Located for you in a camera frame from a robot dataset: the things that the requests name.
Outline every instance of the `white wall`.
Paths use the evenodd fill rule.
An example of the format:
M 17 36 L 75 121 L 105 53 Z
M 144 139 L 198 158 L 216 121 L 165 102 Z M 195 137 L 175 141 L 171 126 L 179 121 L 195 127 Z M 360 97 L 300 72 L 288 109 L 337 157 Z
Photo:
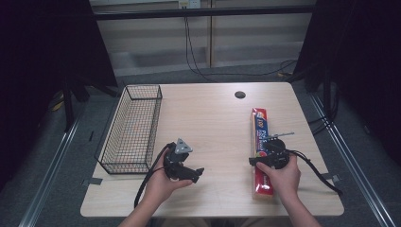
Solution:
M 93 10 L 178 8 L 178 1 L 156 0 L 159 2 L 143 4 L 115 4 L 115 1 L 135 2 L 94 0 Z M 201 7 L 242 8 L 314 3 L 311 0 L 202 0 Z M 219 67 L 297 59 L 310 16 L 310 13 L 304 13 L 188 18 L 197 65 Z M 99 21 L 98 25 L 117 76 L 188 69 L 183 18 Z

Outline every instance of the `forearm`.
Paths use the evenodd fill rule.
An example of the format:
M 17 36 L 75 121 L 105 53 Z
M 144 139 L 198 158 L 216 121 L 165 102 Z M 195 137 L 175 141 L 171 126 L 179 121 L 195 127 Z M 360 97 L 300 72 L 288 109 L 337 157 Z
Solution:
M 310 212 L 306 209 L 304 204 L 298 198 L 298 196 L 294 195 L 292 197 L 282 198 L 282 203 L 286 208 L 289 217 L 291 219 L 292 225 L 294 227 L 299 226 L 309 226 L 309 227 L 318 227 L 321 226 L 319 222 L 310 214 Z
M 119 227 L 142 227 L 146 226 L 151 216 L 156 212 L 159 203 L 142 200 L 136 208 L 127 216 Z

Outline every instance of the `snack box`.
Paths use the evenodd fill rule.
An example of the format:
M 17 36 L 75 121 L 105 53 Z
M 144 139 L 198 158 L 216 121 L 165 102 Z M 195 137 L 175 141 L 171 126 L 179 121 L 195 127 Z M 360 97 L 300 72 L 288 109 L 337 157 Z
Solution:
M 268 137 L 268 115 L 266 109 L 253 108 L 251 114 L 251 157 L 263 157 L 268 151 L 263 148 L 263 143 Z M 254 199 L 269 199 L 273 195 L 270 178 L 258 167 L 252 167 L 252 189 Z

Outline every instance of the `gray carpet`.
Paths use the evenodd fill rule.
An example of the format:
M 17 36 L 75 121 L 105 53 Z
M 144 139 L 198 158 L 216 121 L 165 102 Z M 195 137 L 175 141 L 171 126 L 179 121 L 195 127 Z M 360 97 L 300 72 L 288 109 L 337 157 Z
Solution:
M 203 74 L 212 72 L 215 74 L 227 72 L 263 74 L 274 71 L 279 66 L 279 64 L 264 64 L 213 70 L 201 69 L 201 71 Z M 286 72 L 291 70 L 291 67 L 285 69 Z M 266 76 L 213 75 L 207 78 L 214 82 L 282 80 L 276 76 L 276 73 Z M 190 70 L 117 78 L 120 89 L 124 84 L 133 83 L 213 82 L 208 79 Z M 304 89 L 304 82 L 296 81 L 292 85 L 306 119 L 319 118 L 309 94 Z M 107 122 L 117 101 L 117 98 L 106 96 L 92 88 L 88 90 L 92 94 L 88 102 L 75 102 L 76 115 L 82 112 L 78 129 L 65 154 L 36 226 L 116 226 L 122 220 L 122 218 L 84 218 L 79 212 L 87 189 L 81 183 L 92 176 L 96 164 L 94 154 L 99 149 L 98 146 L 102 145 L 103 132 L 108 128 Z M 64 119 L 63 109 L 57 112 L 49 111 L 44 117 L 36 145 L 26 158 L 23 167 L 0 194 L 0 226 L 19 225 L 62 139 Z M 398 215 L 401 213 L 401 197 L 397 196 L 401 189 L 400 166 L 387 156 L 379 141 L 365 132 L 363 121 L 343 98 L 340 99 L 339 113 L 335 123 L 378 196 L 389 209 L 393 220 L 395 223 L 401 223 L 401 217 Z M 311 129 L 316 129 L 320 124 L 311 125 Z M 320 223 L 323 226 L 380 226 L 328 132 L 318 133 L 315 139 L 329 172 L 340 175 L 341 180 L 336 183 L 336 186 L 344 192 L 341 201 L 345 207 L 343 215 L 319 217 Z

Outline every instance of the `human hand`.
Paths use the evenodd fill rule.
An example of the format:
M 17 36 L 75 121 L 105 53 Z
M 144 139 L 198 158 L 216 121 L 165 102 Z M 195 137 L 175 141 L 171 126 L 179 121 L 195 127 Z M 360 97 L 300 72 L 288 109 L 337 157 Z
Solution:
M 281 169 L 273 169 L 263 163 L 256 163 L 256 166 L 265 172 L 271 181 L 273 189 L 280 198 L 298 196 L 298 185 L 301 178 L 301 171 L 297 165 L 297 157 L 289 156 L 288 164 Z
M 163 169 L 163 160 L 167 152 L 168 148 L 165 149 L 154 167 L 155 171 L 147 183 L 143 201 L 150 201 L 160 205 L 166 201 L 176 189 L 192 184 L 191 180 L 173 182 L 166 176 L 165 170 Z

